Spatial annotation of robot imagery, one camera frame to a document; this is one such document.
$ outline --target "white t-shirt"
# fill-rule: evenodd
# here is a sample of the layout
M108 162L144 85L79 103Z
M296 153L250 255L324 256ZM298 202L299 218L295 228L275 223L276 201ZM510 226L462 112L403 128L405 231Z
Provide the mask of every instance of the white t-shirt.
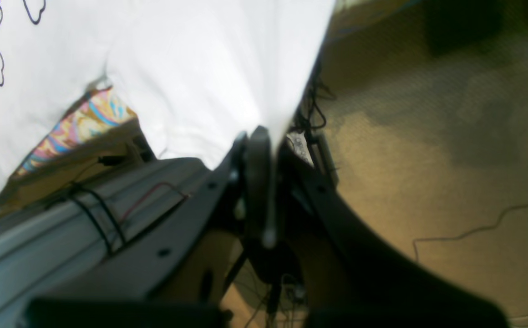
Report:
M241 131L276 144L333 0L3 0L0 190L85 91L113 85L158 158L216 167Z

